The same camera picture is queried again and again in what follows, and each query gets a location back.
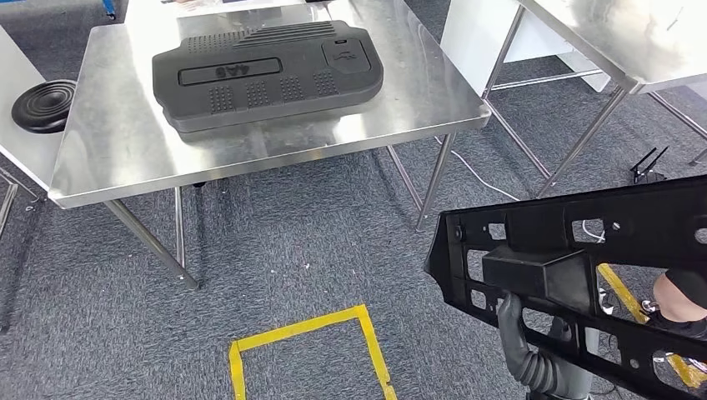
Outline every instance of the black plastic frame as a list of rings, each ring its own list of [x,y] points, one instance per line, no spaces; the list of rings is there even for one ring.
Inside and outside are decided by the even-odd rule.
[[[604,221],[604,243],[575,240],[572,222],[589,219]],[[504,225],[505,240],[492,239],[490,223]],[[598,304],[596,267],[618,263],[675,268],[707,277],[707,245],[695,237],[700,228],[707,228],[707,177],[447,211],[439,215],[426,269],[442,289],[446,303],[497,327],[496,299],[503,298],[506,288],[469,276],[469,250],[490,252],[508,246],[519,254],[583,258],[584,283],[591,283],[586,309],[568,307],[557,298],[521,296],[525,308],[565,320],[572,340],[561,342],[524,327],[528,342],[646,398],[693,400],[699,397],[658,379],[652,357],[655,351],[665,350],[707,360],[707,344],[603,313]],[[472,304],[472,290],[486,296],[486,308]],[[614,335],[622,364],[588,352],[585,328]],[[639,367],[632,367],[630,360],[638,361]]]

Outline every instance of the yellow floor marking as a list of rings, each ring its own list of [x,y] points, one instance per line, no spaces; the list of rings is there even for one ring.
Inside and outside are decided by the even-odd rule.
[[[599,271],[601,276],[604,277],[607,283],[609,283],[611,288],[614,289],[616,296],[619,300],[621,300],[626,308],[628,308],[629,312],[631,312],[636,321],[639,323],[645,323],[647,318],[640,311],[641,306],[636,300],[636,297],[634,297],[626,285],[621,282],[621,279],[619,279],[619,276],[616,275],[616,272],[611,269],[609,264],[600,264],[599,267],[597,267],[597,271]],[[683,380],[684,384],[691,388],[699,388],[699,385],[707,380],[707,374],[692,365],[688,365],[682,357],[676,354],[668,356],[668,363],[670,363],[675,372],[680,376],[680,379]]]
[[[383,389],[384,399],[397,400],[395,391],[393,387],[390,386],[390,375],[388,374],[388,368],[385,366],[385,360],[380,351],[378,339],[375,337],[374,325],[371,322],[368,309],[366,309],[366,306],[363,304],[342,311],[332,312],[322,317],[297,322],[286,327],[279,327],[272,331],[259,333],[231,343],[228,359],[231,365],[231,380],[233,381],[233,391],[235,392],[236,400],[245,400],[245,379],[243,377],[241,352],[355,318],[359,320],[361,330],[364,332],[371,362],[374,365],[380,387]]]
[[[383,389],[384,398],[385,400],[396,400],[398,397],[395,396],[395,391],[393,387],[390,386],[390,374],[388,374],[388,368],[385,367],[385,360],[383,359],[383,354],[380,352],[378,339],[375,337],[374,325],[371,322],[369,310],[367,310],[365,306],[357,306],[356,313],[359,315],[361,330],[364,331],[366,345],[369,347],[369,354],[371,355],[371,362],[374,364],[376,376],[378,376],[380,387]]]

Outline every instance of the table leg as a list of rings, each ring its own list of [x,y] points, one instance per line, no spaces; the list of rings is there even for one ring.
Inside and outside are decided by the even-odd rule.
[[[177,263],[182,267],[187,267],[187,258],[184,252],[184,216],[182,213],[182,187],[174,188],[174,222],[177,234]]]
[[[707,158],[707,148],[703,150],[697,157],[694,158],[694,160],[689,162],[689,165],[695,166],[697,164],[701,164],[705,159]]]
[[[520,150],[528,156],[530,161],[535,165],[536,168],[538,168],[538,171],[545,177],[545,179],[550,177],[550,172],[548,169],[543,165],[543,163],[539,160],[538,156],[535,155],[535,153],[530,150],[530,147],[528,147],[527,144],[523,141],[523,139],[520,138],[520,136],[513,130],[513,128],[510,126],[510,124],[501,116],[501,113],[494,107],[493,104],[489,101],[489,94],[491,93],[492,90],[494,90],[494,85],[496,83],[496,79],[499,77],[499,73],[501,72],[501,68],[504,65],[504,61],[506,59],[506,56],[508,55],[508,51],[510,50],[511,44],[513,44],[513,39],[515,38],[515,34],[518,32],[518,28],[520,27],[520,21],[523,19],[523,14],[525,13],[525,8],[523,6],[518,5],[518,11],[515,13],[515,17],[513,18],[513,22],[510,25],[510,30],[508,32],[508,35],[506,35],[506,38],[504,40],[504,44],[501,46],[501,51],[499,53],[498,58],[496,58],[496,63],[494,64],[494,69],[491,70],[491,75],[489,76],[489,81],[486,82],[486,88],[484,89],[484,92],[481,93],[481,99],[486,102],[486,105],[489,106],[489,110],[491,110],[491,113],[496,117],[496,119],[499,120],[499,123],[501,124],[501,127],[506,131],[508,135],[513,139],[513,141],[518,145]]]
[[[15,197],[17,195],[18,185],[15,183],[10,183],[10,187],[8,187],[8,192],[5,193],[3,205],[0,206],[0,238],[3,238],[5,224],[8,223],[8,216],[10,215],[10,208],[13,206],[13,201],[15,200]]]
[[[513,43],[515,34],[518,32],[518,28],[520,27],[520,20],[523,18],[524,13],[525,8],[523,8],[523,6],[521,5],[518,5],[518,11],[515,13],[515,17],[513,18],[513,21],[510,24],[510,30],[508,32],[508,35],[506,35],[504,44],[501,46],[501,52],[499,53],[498,58],[496,58],[494,69],[491,70],[491,74],[489,75],[489,81],[486,83],[486,88],[484,89],[484,92],[481,93],[482,100],[486,100],[489,97],[489,94],[491,93],[491,88],[494,86],[494,84],[496,83],[496,79],[499,77],[501,67],[504,65],[504,61],[506,59],[506,56],[508,55],[508,51],[510,50],[510,45]]]
[[[545,181],[545,185],[542,189],[540,189],[536,198],[541,198],[544,194],[548,192],[551,187],[553,187],[557,183],[557,180],[562,175],[564,175],[569,165],[574,161],[575,158],[577,158],[582,149],[584,149],[584,146],[586,146],[589,140],[594,137],[594,135],[601,128],[601,126],[604,125],[606,119],[609,117],[609,115],[611,115],[611,113],[616,109],[616,107],[621,103],[621,101],[624,100],[627,94],[628,93],[621,86],[617,87],[616,90],[614,90],[614,94],[611,95],[609,102],[604,105],[604,108],[602,108],[602,110],[599,112],[599,115],[597,115],[596,119],[592,122],[591,125],[589,125],[589,128],[587,128],[587,130],[584,132],[582,137],[579,138],[577,143],[574,144],[574,147],[572,147],[572,150],[569,151],[567,156],[564,157],[564,160],[562,160],[562,163],[559,165],[557,170],[553,172],[552,177]]]
[[[137,236],[140,241],[148,246],[150,251],[152,251],[162,262],[167,265],[172,272],[177,275],[177,278],[183,280],[188,288],[196,289],[198,288],[197,281],[189,275],[184,267],[182,267],[177,260],[172,257],[169,251],[164,248],[164,246],[157,240],[154,235],[138,220],[125,204],[120,200],[110,200],[104,203],[108,209],[115,214],[118,219],[125,224],[130,231],[132,231],[135,236]]]
[[[697,133],[700,135],[704,140],[707,140],[707,129],[704,129],[701,127],[698,123],[696,123],[692,118],[688,117],[687,114],[684,112],[680,111],[678,108],[676,108],[674,105],[670,104],[667,102],[663,96],[660,96],[656,92],[648,93],[649,96],[651,96],[658,104],[663,106],[666,110],[668,110],[669,113],[675,115],[676,118],[678,118],[682,123],[687,125],[690,129],[693,130],[693,132]],[[692,160],[689,165],[697,165],[701,162],[704,161],[704,158],[707,157],[707,150],[704,150],[699,154],[699,156],[695,157],[694,160]]]
[[[456,138],[456,136],[456,132],[445,136],[444,141],[442,142],[442,148],[439,149],[437,162],[434,164],[434,170],[432,171],[432,179],[429,181],[427,194],[424,196],[422,210],[420,210],[418,217],[418,223],[415,225],[415,230],[418,232],[422,232],[420,230],[422,227],[422,222],[425,218],[427,218],[429,208],[432,206],[432,202],[434,201],[434,195],[437,193],[439,181],[444,173],[444,167],[447,165],[447,158],[449,158],[449,154],[452,152],[452,143],[454,143],[454,138]]]
[[[403,167],[403,162],[401,162],[400,157],[398,157],[398,152],[395,151],[393,146],[386,146],[386,148],[388,149],[390,157],[393,159],[395,167],[398,169],[400,177],[403,179],[403,183],[405,183],[405,187],[408,189],[408,192],[410,192],[410,196],[413,197],[413,203],[415,203],[415,207],[418,209],[418,211],[422,211],[422,200],[420,200],[418,191],[415,190],[415,186],[413,185],[413,181],[410,179],[408,172],[405,171],[405,167]]]
[[[3,167],[0,167],[0,177],[3,177],[5,182],[11,185],[18,185],[19,187],[21,187],[25,192],[27,192],[30,196],[34,198],[34,200],[32,200],[32,203],[36,203],[39,201],[38,195],[34,194],[34,192],[31,191],[29,187],[24,186],[22,182],[20,182],[16,177],[12,176],[10,172],[6,171]]]

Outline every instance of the mounting hole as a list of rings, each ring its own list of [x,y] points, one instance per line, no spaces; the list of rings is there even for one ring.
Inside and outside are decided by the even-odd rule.
[[[701,227],[694,231],[694,240],[700,244],[707,244],[707,227]]]

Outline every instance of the white cable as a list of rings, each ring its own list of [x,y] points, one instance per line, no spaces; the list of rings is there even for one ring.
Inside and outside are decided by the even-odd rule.
[[[606,240],[606,239],[604,239],[604,231],[601,231],[601,236],[597,236],[597,235],[593,234],[592,232],[590,232],[589,229],[587,229],[587,220],[586,219],[584,221],[582,221],[582,229],[584,230],[584,233],[590,235],[592,238],[597,239],[598,240],[597,243],[602,243],[602,242],[604,242],[604,240]]]
[[[439,137],[436,137],[436,136],[435,136],[435,137],[434,137],[434,140],[436,140],[437,143],[439,143],[440,145],[442,144],[442,141],[439,140]],[[497,188],[497,187],[495,187],[495,186],[492,186],[492,185],[489,185],[488,183],[486,183],[486,181],[484,181],[484,180],[476,173],[476,171],[474,171],[474,169],[471,168],[471,166],[469,165],[469,163],[466,162],[466,160],[464,160],[464,158],[463,158],[462,156],[460,156],[460,155],[459,155],[457,152],[455,152],[454,150],[452,150],[451,153],[452,153],[453,155],[457,156],[457,158],[458,158],[459,160],[461,160],[462,163],[464,163],[464,165],[466,166],[466,168],[468,168],[469,171],[471,171],[471,173],[472,173],[472,174],[479,180],[479,182],[481,182],[485,187],[490,188],[490,189],[493,189],[493,190],[495,190],[496,192],[503,194],[503,195],[506,196],[507,198],[512,198],[512,199],[515,200],[516,202],[519,202],[519,201],[520,201],[517,197],[511,196],[510,194],[504,192],[503,190],[501,190],[501,189],[499,189],[499,188]]]

